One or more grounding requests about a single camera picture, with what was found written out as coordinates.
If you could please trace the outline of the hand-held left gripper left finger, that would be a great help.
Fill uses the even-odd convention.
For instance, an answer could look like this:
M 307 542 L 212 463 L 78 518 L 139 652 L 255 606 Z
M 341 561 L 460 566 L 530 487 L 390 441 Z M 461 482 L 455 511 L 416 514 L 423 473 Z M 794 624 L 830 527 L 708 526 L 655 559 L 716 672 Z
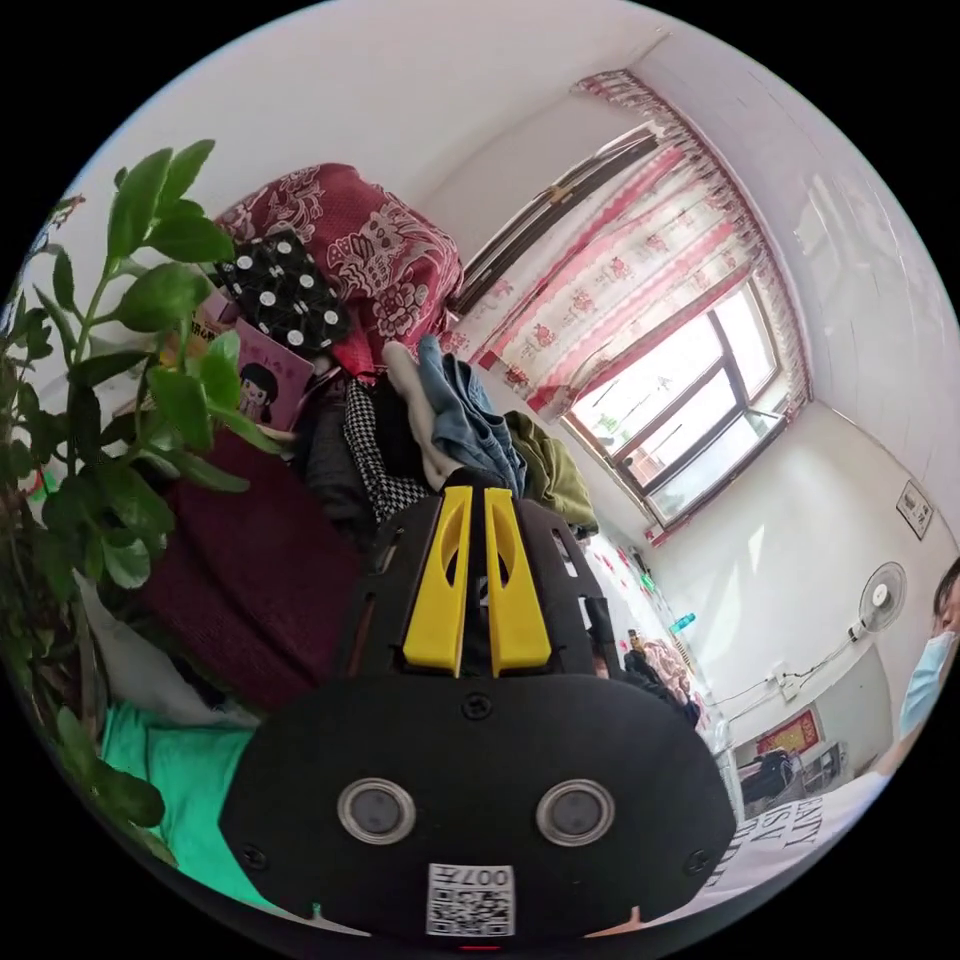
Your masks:
M 469 487 L 443 493 L 403 643 L 410 666 L 461 664 L 472 503 Z

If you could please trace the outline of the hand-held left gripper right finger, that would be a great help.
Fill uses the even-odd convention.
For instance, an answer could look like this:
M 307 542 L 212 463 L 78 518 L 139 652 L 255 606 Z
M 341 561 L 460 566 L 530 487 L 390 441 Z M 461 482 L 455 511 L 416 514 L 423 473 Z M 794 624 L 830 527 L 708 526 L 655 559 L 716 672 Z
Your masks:
M 539 670 L 552 646 L 514 501 L 506 489 L 483 494 L 492 671 Z

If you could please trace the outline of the person's left hand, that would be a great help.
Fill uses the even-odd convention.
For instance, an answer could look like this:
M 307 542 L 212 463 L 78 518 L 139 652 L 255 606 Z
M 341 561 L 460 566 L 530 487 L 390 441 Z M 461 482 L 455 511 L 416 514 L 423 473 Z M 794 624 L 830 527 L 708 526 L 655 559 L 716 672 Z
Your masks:
M 648 926 L 652 926 L 656 923 L 657 923 L 656 920 L 651 920 L 651 921 L 644 920 L 643 917 L 641 916 L 639 908 L 637 906 L 634 906 L 629 916 L 624 922 L 590 933 L 587 935 L 587 937 L 598 938 L 598 937 L 626 934 L 626 933 L 641 930 Z

